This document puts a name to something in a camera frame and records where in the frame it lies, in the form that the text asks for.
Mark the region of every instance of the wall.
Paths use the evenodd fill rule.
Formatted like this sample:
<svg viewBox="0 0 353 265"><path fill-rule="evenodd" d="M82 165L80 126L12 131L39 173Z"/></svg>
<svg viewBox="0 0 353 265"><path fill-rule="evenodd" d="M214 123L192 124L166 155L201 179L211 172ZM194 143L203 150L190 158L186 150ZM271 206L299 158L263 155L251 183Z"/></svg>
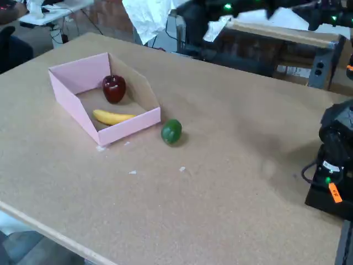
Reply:
<svg viewBox="0 0 353 265"><path fill-rule="evenodd" d="M85 12L96 25L132 33L133 26L122 0L94 0L94 4ZM84 14L78 12L77 20L85 20Z"/></svg>

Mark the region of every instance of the toy apple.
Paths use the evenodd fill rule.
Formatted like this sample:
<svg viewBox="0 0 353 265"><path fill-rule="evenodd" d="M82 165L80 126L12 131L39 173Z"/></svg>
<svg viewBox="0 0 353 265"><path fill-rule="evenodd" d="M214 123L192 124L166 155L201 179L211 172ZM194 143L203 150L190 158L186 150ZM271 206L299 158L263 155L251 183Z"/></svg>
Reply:
<svg viewBox="0 0 353 265"><path fill-rule="evenodd" d="M126 82L121 76L106 76L101 85L106 100L111 104L121 101L126 92Z"/></svg>

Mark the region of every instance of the lime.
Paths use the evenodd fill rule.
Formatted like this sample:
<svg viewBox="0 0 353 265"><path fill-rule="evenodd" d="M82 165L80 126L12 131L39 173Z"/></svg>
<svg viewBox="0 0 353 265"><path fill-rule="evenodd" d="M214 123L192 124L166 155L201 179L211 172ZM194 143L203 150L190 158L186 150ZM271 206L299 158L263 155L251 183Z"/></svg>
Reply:
<svg viewBox="0 0 353 265"><path fill-rule="evenodd" d="M161 137L167 144L176 143L181 137L181 124L178 120L168 120L161 131Z"/></svg>

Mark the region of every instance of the pink box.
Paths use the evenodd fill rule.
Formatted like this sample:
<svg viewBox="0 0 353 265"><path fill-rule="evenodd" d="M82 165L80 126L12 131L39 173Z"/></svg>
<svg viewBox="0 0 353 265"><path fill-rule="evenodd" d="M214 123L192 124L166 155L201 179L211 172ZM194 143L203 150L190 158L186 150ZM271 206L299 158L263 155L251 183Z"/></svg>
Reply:
<svg viewBox="0 0 353 265"><path fill-rule="evenodd" d="M108 75L122 76L127 85L124 98L110 104L101 82ZM49 68L56 100L97 142L104 146L161 121L161 108L147 79L109 53ZM135 114L113 126L96 121L92 111Z"/></svg>

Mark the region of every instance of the yellow banana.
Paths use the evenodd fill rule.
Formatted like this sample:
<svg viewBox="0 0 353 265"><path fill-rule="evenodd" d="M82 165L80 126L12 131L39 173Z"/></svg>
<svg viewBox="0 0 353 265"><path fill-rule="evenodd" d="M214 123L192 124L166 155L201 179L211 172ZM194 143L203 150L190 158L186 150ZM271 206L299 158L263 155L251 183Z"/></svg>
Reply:
<svg viewBox="0 0 353 265"><path fill-rule="evenodd" d="M93 116L97 119L97 121L101 123L104 123L106 125L115 125L125 120L129 120L135 117L136 115L118 114L118 113L106 112L104 110L96 109L93 111Z"/></svg>

